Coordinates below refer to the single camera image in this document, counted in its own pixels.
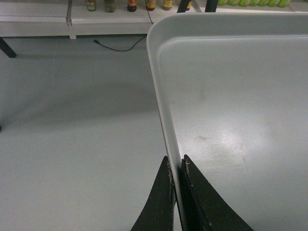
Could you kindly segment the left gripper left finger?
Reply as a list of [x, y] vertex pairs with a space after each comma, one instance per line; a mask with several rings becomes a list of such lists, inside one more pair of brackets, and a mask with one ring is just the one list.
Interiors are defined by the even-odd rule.
[[174, 230], [175, 189], [167, 156], [164, 156], [148, 199], [131, 228], [133, 231]]

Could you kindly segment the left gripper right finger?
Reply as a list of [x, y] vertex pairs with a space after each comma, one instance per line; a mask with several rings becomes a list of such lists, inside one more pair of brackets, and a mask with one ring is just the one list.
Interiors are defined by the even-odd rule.
[[224, 201], [192, 159], [184, 155], [179, 169], [180, 220], [185, 231], [251, 231]]

